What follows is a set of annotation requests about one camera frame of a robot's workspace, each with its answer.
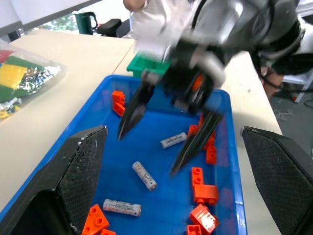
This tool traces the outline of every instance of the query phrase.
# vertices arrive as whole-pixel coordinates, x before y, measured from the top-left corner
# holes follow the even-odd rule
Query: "table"
[[[114,73],[131,76],[132,73],[127,72],[126,67],[133,56],[132,49]],[[277,134],[281,134],[281,130],[249,54],[243,52],[235,56],[225,73],[226,81],[221,89],[227,91],[231,99],[248,234],[280,235],[256,187],[240,129],[242,126],[251,126]]]
[[[126,67],[134,56],[133,40],[45,30],[12,44],[63,63],[67,73],[55,87],[0,123],[0,210],[102,79],[109,74],[132,75]],[[222,89],[231,97],[248,232],[279,235],[256,187],[240,129],[246,125],[278,134],[281,131],[249,55],[234,57],[225,72],[227,79]]]

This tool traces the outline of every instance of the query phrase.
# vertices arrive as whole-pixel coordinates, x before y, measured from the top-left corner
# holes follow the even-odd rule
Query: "floor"
[[[270,104],[283,135],[296,141],[310,156],[313,148],[313,109],[304,105],[312,94],[305,94],[300,103],[292,102],[290,95],[275,96]]]

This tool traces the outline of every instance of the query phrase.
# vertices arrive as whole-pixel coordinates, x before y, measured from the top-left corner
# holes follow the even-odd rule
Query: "aa battery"
[[[103,210],[122,214],[130,214],[133,216],[140,216],[141,205],[106,199],[103,203]]]
[[[186,133],[182,132],[176,136],[170,137],[168,139],[162,140],[161,144],[163,148],[168,148],[174,144],[180,143],[182,141],[185,141],[187,139]]]
[[[135,162],[133,164],[133,169],[141,178],[142,182],[146,185],[148,190],[152,191],[157,187],[157,183],[155,182],[155,180],[151,177],[151,175],[147,172],[147,170],[140,162]]]

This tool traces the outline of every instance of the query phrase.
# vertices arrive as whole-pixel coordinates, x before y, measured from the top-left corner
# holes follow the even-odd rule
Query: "green bin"
[[[141,77],[144,70],[149,70],[154,73],[164,74],[170,67],[171,62],[156,62],[145,56],[137,54],[130,64],[127,66],[127,71],[133,72],[134,77]]]

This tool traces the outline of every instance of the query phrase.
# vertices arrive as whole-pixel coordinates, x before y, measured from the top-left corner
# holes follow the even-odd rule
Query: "white shirt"
[[[127,38],[140,39],[162,31],[180,33],[192,22],[200,0],[147,0],[134,12],[132,30]]]

